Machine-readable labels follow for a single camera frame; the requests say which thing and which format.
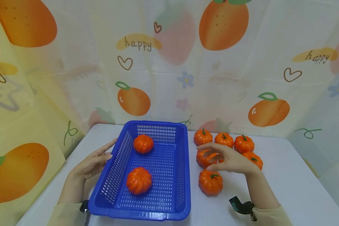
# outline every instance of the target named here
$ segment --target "wrist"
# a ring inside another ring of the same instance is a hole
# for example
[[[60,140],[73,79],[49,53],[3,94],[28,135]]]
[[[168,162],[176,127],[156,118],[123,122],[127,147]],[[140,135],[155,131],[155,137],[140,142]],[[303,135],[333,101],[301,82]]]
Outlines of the wrist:
[[[74,169],[68,174],[67,180],[72,181],[74,183],[85,183],[85,179],[77,174]]]
[[[260,176],[262,171],[255,164],[248,168],[248,171],[244,173],[246,177]]]

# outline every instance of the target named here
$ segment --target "blue plastic basket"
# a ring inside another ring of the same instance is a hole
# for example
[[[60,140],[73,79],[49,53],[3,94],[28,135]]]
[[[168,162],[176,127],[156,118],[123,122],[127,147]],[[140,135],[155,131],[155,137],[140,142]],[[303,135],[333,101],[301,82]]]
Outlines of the blue plastic basket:
[[[146,134],[154,141],[148,154],[133,148],[134,139]],[[112,218],[151,221],[183,220],[191,210],[187,128],[180,123],[129,121],[120,133],[89,199],[89,211]],[[152,174],[152,187],[132,195],[126,184],[134,168]]]

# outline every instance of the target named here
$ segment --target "basket mesh side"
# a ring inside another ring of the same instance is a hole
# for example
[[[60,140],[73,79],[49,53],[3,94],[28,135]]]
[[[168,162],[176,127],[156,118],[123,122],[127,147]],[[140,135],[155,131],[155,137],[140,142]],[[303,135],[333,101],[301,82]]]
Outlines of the basket mesh side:
[[[154,142],[175,142],[176,128],[172,126],[137,125],[137,128],[138,135],[148,135],[153,139]]]
[[[124,173],[133,149],[133,139],[129,131],[124,136],[122,145],[119,147],[113,166],[110,168],[105,183],[101,188],[100,195],[114,205],[117,193],[124,177]]]
[[[184,150],[180,149],[177,152],[177,180],[176,180],[176,209],[181,208],[185,201],[185,160]]]

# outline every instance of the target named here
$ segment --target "hand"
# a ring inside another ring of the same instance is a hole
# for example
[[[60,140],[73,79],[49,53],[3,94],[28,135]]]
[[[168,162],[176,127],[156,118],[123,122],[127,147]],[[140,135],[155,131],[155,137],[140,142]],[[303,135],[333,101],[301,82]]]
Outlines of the hand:
[[[106,151],[111,148],[116,141],[117,138],[88,155],[88,157],[75,166],[70,173],[73,176],[79,176],[84,180],[87,180],[102,172],[106,162],[112,158],[112,155],[106,153]]]
[[[214,152],[224,156],[224,162],[218,164],[212,164],[207,167],[210,171],[229,171],[241,174],[249,174],[260,170],[255,164],[253,164],[246,157],[238,153],[232,148],[226,145],[220,145],[218,143],[206,143],[197,148],[198,150],[212,149]]]

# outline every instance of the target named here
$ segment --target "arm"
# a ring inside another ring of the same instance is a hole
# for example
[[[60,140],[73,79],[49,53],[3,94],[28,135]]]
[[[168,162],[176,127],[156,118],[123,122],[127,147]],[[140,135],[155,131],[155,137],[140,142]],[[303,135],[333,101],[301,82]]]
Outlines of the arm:
[[[84,196],[85,180],[70,172],[65,180],[62,193],[57,205],[65,203],[82,203]]]
[[[246,157],[232,148],[217,143],[206,143],[198,150],[212,149],[222,154],[224,162],[212,164],[207,170],[229,171],[244,174],[247,186],[254,204],[253,213],[257,217],[256,225],[263,226],[291,226],[283,207],[277,201],[262,171]]]
[[[259,209],[276,209],[280,206],[264,174],[259,168],[245,174],[251,202]]]
[[[117,139],[91,153],[72,169],[64,183],[57,205],[54,207],[48,226],[84,225],[86,214],[79,211],[83,202],[84,185],[87,179],[102,172],[106,162],[112,158],[106,151]]]

